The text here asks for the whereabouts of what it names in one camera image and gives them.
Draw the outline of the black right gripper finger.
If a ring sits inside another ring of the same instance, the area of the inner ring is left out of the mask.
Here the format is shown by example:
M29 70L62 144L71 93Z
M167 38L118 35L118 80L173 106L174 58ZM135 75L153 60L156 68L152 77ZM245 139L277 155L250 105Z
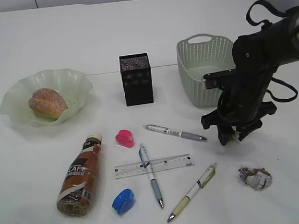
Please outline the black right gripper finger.
M228 142L228 138L234 134L231 126L218 125L218 139L221 145L225 145Z
M242 141L243 139L245 139L245 137L247 135L249 135L250 133L252 133L253 131L255 131L256 129L258 129L257 127L240 127L240 128L236 128L236 132L238 132L238 140Z

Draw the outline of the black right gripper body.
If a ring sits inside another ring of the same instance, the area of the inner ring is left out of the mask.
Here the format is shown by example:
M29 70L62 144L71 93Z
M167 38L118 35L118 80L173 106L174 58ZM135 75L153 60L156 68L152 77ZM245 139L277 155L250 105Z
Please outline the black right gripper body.
M263 116L275 112L273 103L263 103L263 97L278 68L274 59L277 49L277 35L270 32L240 36L234 42L233 83L221 90L217 109L202 116L204 129L218 125L238 128L260 125Z

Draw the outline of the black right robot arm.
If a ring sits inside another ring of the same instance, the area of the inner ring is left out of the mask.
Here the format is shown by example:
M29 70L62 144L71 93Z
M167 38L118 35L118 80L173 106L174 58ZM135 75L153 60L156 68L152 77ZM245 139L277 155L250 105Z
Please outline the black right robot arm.
M299 11L269 24L259 32L239 36L232 47L235 68L203 76L206 89L222 91L216 110L202 116L204 129L218 128L218 139L225 145L232 137L243 140L262 127L261 118L275 114L275 102L290 102L273 97L265 102L271 81L294 92L288 83L273 77L279 66L299 61Z

